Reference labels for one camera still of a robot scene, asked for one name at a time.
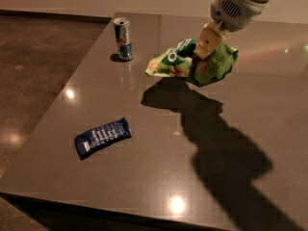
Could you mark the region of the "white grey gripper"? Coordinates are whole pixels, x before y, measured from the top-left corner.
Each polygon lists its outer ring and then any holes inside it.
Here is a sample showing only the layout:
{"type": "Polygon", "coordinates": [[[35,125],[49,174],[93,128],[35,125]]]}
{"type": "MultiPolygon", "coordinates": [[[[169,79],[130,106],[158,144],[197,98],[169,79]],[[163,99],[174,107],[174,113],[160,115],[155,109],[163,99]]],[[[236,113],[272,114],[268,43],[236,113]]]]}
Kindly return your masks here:
{"type": "Polygon", "coordinates": [[[193,53],[205,60],[225,40],[225,29],[236,32],[251,23],[269,0],[212,0],[211,17],[201,30],[193,53]]]}

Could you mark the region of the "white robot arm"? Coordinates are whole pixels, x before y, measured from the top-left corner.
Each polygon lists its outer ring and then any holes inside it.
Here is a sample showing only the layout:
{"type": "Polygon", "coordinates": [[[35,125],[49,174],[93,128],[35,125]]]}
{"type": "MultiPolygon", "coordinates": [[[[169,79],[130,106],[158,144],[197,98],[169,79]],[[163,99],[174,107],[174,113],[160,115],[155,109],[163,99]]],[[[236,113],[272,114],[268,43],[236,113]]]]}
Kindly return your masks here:
{"type": "Polygon", "coordinates": [[[201,30],[193,53],[206,59],[225,39],[227,32],[237,32],[262,13],[270,0],[212,0],[211,20],[201,30]]]}

